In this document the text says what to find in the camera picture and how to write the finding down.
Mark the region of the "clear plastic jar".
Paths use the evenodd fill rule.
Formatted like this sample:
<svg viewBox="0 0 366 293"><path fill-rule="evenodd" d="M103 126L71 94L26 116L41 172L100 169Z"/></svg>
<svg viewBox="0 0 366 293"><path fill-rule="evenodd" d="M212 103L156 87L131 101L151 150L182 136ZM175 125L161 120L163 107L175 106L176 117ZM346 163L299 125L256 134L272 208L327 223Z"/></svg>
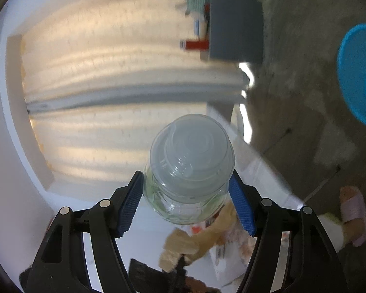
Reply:
<svg viewBox="0 0 366 293"><path fill-rule="evenodd" d="M154 139L144 171L143 195L172 224L207 220L224 205L235 154L226 130L206 115L185 115Z"/></svg>

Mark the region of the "blue plastic trash basket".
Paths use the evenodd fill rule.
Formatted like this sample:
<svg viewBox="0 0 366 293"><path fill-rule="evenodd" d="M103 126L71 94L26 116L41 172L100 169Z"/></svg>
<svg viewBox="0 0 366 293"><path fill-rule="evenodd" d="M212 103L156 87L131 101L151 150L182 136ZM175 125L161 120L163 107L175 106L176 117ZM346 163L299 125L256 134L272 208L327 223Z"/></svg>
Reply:
<svg viewBox="0 0 366 293"><path fill-rule="evenodd" d="M366 23L353 27L343 37L336 74L346 106L366 126Z"/></svg>

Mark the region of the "white trouser leg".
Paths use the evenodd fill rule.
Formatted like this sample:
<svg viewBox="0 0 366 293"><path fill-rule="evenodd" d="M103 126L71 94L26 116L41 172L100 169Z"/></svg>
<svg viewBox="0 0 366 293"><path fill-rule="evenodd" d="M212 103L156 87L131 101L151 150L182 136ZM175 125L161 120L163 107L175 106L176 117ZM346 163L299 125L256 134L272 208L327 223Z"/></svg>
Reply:
<svg viewBox="0 0 366 293"><path fill-rule="evenodd" d="M343 223L331 213L318 215L318 219L329 236L335 251L338 253L346 245Z"/></svg>

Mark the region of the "pink slipper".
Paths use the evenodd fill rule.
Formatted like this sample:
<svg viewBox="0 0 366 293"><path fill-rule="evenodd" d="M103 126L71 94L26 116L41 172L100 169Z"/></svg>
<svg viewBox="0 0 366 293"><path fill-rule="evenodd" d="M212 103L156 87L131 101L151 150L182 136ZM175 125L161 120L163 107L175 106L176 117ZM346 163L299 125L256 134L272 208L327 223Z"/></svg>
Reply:
<svg viewBox="0 0 366 293"><path fill-rule="evenodd" d="M340 188L340 213L342 216L343 245L360 247L366 241L366 204L358 187Z"/></svg>

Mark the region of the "white printed plastic wrapper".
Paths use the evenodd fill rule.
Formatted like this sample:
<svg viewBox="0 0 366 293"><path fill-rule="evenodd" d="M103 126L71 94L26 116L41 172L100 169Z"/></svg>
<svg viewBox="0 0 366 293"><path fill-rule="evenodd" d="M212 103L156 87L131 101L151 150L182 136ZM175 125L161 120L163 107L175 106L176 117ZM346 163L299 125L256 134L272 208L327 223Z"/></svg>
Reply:
<svg viewBox="0 0 366 293"><path fill-rule="evenodd" d="M254 251L256 238L243 229L239 221L221 237L222 242L214 245L209 254L221 286L232 283L246 272Z"/></svg>

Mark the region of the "crumpled brown paper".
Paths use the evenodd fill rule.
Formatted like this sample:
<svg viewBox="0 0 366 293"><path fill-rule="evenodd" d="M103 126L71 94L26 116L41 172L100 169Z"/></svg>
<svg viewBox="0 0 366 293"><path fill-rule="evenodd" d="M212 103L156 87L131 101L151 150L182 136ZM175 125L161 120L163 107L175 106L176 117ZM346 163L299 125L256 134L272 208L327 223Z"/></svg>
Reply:
<svg viewBox="0 0 366 293"><path fill-rule="evenodd" d="M237 221L237 212L231 201L228 201L214 223L197 234L188 235L184 230L175 228L166 238L163 251L159 257L159 267L165 271L172 271L180 258L184 257L186 265L202 258L223 237Z"/></svg>

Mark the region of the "cream window curtain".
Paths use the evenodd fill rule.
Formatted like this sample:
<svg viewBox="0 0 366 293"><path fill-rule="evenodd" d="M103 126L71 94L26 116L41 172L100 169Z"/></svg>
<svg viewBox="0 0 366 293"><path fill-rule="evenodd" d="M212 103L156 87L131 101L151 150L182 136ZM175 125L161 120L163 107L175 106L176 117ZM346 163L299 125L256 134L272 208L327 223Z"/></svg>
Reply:
<svg viewBox="0 0 366 293"><path fill-rule="evenodd" d="M236 64L180 49L194 36L185 2L81 0L22 36L26 105L56 181L126 183L168 123L240 102L248 78Z"/></svg>

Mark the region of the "red canister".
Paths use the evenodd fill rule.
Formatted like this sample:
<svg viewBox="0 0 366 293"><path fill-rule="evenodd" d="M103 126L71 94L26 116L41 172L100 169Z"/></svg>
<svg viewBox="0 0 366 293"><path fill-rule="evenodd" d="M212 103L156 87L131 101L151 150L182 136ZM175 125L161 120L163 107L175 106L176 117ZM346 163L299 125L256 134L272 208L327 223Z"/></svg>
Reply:
<svg viewBox="0 0 366 293"><path fill-rule="evenodd" d="M186 51L208 51L208 40L181 40L180 48Z"/></svg>

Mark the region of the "grey cabinet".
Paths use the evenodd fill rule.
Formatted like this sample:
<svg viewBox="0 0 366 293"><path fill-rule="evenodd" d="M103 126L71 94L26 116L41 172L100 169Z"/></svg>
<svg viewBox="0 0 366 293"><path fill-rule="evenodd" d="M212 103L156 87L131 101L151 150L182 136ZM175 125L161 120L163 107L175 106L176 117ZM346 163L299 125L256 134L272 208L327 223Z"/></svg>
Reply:
<svg viewBox="0 0 366 293"><path fill-rule="evenodd" d="M258 0L209 0L209 48L203 61L261 64L264 17Z"/></svg>

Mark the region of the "teal box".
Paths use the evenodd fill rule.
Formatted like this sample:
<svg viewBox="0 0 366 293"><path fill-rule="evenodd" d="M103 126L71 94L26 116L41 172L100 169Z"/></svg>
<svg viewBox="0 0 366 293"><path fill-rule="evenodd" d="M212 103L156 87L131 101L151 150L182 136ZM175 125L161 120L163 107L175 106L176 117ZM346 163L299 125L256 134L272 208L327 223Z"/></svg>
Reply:
<svg viewBox="0 0 366 293"><path fill-rule="evenodd" d="M187 11L189 13L203 13L207 3L209 0L187 0Z"/></svg>

